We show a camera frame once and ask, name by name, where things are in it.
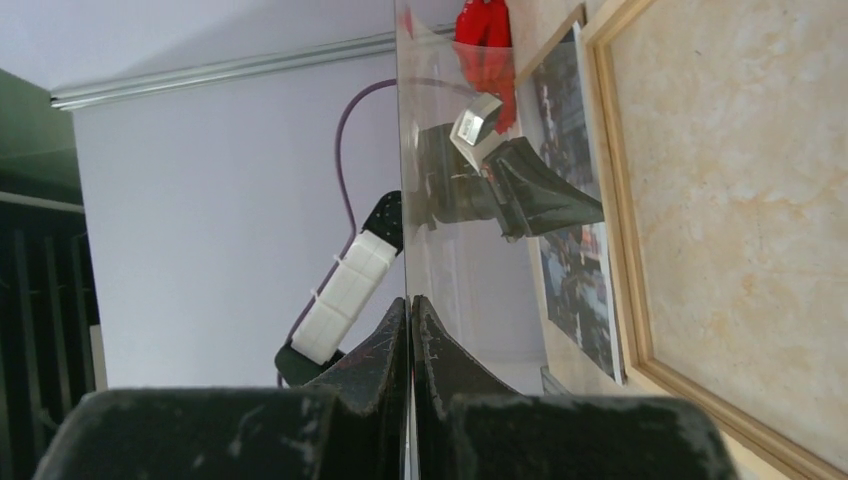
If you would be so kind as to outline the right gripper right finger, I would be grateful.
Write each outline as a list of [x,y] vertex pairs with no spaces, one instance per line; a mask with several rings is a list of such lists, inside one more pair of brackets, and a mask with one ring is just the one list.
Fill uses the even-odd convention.
[[446,330],[431,301],[411,308],[413,392],[421,479],[519,479],[514,425],[524,396]]

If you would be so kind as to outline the transparent plastic sheet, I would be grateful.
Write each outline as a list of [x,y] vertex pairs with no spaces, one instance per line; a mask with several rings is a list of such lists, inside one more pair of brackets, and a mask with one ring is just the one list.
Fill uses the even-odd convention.
[[598,223],[598,198],[548,166],[529,94],[533,71],[574,51],[578,1],[511,1],[511,43],[455,41],[399,18],[397,88],[407,292],[512,389],[542,392],[539,238]]

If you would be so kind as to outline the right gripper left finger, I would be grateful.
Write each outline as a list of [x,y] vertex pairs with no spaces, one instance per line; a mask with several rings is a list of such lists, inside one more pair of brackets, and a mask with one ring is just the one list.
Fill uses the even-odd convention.
[[403,479],[409,391],[406,301],[395,299],[375,330],[306,384],[333,394],[319,479]]

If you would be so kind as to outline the wooden picture frame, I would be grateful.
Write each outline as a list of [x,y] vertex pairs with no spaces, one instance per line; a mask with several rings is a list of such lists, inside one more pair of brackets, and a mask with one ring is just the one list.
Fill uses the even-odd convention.
[[690,401],[720,429],[735,460],[761,478],[844,479],[847,474],[656,359],[635,221],[611,44],[650,7],[647,0],[607,1],[584,27],[579,42],[588,64],[599,180],[609,235],[617,324],[628,380],[655,394]]

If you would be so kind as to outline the printed photo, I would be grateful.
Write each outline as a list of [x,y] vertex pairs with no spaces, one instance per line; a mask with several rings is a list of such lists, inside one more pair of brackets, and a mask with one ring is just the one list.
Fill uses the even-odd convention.
[[549,369],[573,391],[624,383],[608,236],[586,107],[585,9],[577,7],[519,75],[519,126],[542,162],[540,227],[528,242]]

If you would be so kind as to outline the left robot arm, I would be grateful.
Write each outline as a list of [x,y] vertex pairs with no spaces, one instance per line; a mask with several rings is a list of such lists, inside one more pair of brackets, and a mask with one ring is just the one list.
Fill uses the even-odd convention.
[[404,220],[434,228],[494,220],[503,239],[536,237],[602,221],[599,200],[548,167],[525,137],[503,139],[474,168],[450,139],[451,125],[419,132],[418,178],[410,213],[394,190],[353,234],[274,358],[277,382],[304,385],[344,356],[339,345],[404,250]]

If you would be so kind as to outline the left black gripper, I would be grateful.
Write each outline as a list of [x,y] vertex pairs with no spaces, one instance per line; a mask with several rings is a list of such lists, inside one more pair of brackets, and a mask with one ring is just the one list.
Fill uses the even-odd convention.
[[549,168],[528,139],[504,141],[490,154],[490,189],[442,124],[412,135],[403,159],[404,228],[495,221],[510,242],[604,220],[599,200]]

